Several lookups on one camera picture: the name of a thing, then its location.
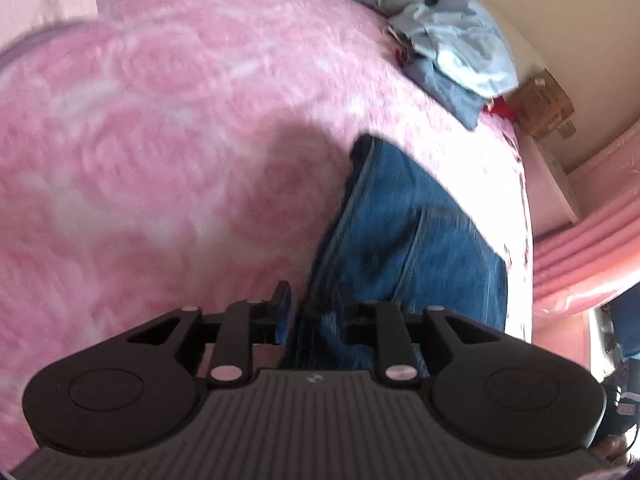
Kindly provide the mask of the light blue folded jeans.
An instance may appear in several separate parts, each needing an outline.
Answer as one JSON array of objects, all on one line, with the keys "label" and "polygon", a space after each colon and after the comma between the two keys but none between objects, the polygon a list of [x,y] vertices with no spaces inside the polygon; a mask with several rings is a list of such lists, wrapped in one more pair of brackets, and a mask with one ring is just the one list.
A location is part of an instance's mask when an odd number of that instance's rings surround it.
[{"label": "light blue folded jeans", "polygon": [[486,105],[485,98],[441,73],[428,58],[414,58],[404,65],[402,72],[466,130],[477,127],[480,112]]}]

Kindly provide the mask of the dark blue denim jeans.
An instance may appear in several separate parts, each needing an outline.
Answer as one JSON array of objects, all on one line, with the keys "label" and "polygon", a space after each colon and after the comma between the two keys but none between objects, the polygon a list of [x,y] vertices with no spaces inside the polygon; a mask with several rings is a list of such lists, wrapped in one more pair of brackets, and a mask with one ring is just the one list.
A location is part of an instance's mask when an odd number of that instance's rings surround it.
[{"label": "dark blue denim jeans", "polygon": [[441,306],[498,332],[506,328],[506,264],[471,218],[409,155],[358,136],[340,212],[318,248],[282,365],[368,370],[372,349],[344,344],[342,317],[362,302],[405,313]]}]

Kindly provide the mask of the red garment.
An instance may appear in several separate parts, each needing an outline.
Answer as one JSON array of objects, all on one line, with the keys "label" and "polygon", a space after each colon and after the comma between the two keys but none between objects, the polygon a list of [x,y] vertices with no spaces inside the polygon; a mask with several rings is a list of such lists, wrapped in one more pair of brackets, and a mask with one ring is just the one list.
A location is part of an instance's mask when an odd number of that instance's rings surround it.
[{"label": "red garment", "polygon": [[490,100],[483,108],[483,112],[488,115],[494,115],[505,120],[514,120],[518,117],[518,113],[514,108],[506,102],[503,96]]}]

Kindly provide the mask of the light blue shirt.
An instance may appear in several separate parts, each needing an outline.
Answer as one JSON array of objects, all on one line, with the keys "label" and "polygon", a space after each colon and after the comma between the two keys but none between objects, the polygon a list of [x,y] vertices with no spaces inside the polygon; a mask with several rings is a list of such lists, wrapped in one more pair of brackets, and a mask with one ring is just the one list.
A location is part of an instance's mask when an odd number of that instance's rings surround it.
[{"label": "light blue shirt", "polygon": [[518,88],[513,53],[499,25],[478,0],[411,3],[387,21],[414,53],[485,99]]}]

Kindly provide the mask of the pink floral fleece blanket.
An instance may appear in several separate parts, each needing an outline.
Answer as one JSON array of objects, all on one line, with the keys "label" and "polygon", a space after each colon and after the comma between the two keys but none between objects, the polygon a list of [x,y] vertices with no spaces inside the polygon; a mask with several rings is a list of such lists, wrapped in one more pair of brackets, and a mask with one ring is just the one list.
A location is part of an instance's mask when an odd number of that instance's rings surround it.
[{"label": "pink floral fleece blanket", "polygon": [[34,450],[38,370],[166,311],[302,292],[371,131],[408,151],[509,271],[532,331],[512,127],[466,130],[350,0],[98,0],[1,71],[1,465]]}]

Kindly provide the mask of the brown cardboard box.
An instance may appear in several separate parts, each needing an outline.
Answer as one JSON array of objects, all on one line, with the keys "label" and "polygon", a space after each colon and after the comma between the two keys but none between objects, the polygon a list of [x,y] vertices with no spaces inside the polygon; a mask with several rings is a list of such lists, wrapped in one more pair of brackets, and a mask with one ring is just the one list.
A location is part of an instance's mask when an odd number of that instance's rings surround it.
[{"label": "brown cardboard box", "polygon": [[515,112],[520,133],[541,139],[559,128],[574,113],[574,105],[548,70],[529,78],[506,98]]}]

